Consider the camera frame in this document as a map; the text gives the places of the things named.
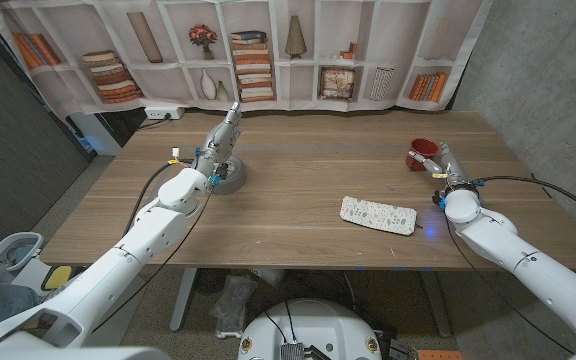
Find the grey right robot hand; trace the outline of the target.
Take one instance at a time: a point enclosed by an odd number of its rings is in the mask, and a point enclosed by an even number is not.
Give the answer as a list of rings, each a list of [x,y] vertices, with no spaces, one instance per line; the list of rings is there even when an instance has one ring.
[[[440,164],[414,150],[410,150],[408,155],[420,163],[426,171],[430,172],[433,178],[444,179],[448,187],[468,185],[469,181],[466,172],[452,153],[449,145],[445,142],[440,142],[439,149],[441,155]]]

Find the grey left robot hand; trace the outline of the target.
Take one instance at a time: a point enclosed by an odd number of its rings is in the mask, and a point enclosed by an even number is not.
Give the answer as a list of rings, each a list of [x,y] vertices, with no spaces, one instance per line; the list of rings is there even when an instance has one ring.
[[[235,101],[224,120],[216,125],[206,136],[192,167],[206,177],[210,177],[232,155],[237,138],[242,113],[240,103]]]

